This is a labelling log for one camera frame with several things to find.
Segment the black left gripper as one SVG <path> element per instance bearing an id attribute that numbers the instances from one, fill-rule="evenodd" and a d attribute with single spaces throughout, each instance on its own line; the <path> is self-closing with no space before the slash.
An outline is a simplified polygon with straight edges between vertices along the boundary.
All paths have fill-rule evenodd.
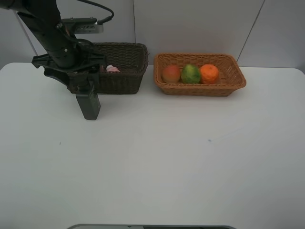
<path id="1" fill-rule="evenodd" d="M 31 32 L 47 52 L 33 57 L 31 63 L 36 68 L 44 67 L 45 76 L 69 89 L 69 76 L 63 72 L 84 71 L 80 83 L 93 82 L 95 87 L 100 86 L 99 68 L 105 66 L 105 55 L 90 41 L 71 37 L 61 22 L 55 27 L 37 25 Z"/>

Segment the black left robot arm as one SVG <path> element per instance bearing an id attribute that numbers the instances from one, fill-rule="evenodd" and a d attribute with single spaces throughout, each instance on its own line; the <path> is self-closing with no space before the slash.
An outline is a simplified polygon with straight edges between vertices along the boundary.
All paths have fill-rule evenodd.
<path id="1" fill-rule="evenodd" d="M 100 84 L 105 55 L 88 40 L 75 37 L 77 28 L 99 25 L 96 18 L 62 19 L 54 0 L 2 0 L 0 7 L 14 10 L 43 46 L 46 54 L 35 56 L 32 64 L 44 68 L 44 75 L 65 86 L 84 90 Z"/>

